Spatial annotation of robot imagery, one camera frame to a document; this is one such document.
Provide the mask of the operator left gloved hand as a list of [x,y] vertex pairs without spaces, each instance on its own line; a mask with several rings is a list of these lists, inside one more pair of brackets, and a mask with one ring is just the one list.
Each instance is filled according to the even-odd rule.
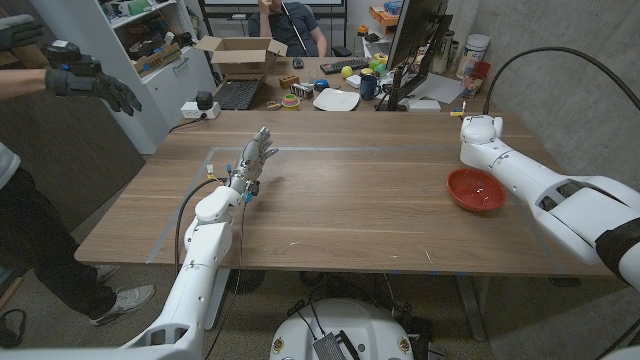
[[35,44],[44,34],[43,25],[31,15],[21,14],[1,19],[1,51]]

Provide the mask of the operator right gloved hand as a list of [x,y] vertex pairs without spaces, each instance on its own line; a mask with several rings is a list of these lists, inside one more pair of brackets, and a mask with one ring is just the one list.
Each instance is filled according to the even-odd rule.
[[69,41],[56,40],[43,47],[51,69],[46,71],[45,85],[58,96],[94,96],[107,101],[115,112],[129,116],[142,111],[134,92],[119,79],[102,71],[99,60],[82,54],[79,47]]

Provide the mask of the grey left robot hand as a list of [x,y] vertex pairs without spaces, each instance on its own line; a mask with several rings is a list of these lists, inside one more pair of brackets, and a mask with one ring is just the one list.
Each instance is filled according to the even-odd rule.
[[279,151],[277,147],[271,147],[270,137],[270,130],[262,127],[241,151],[228,182],[228,186],[239,194],[244,194],[249,185],[257,181],[266,160]]

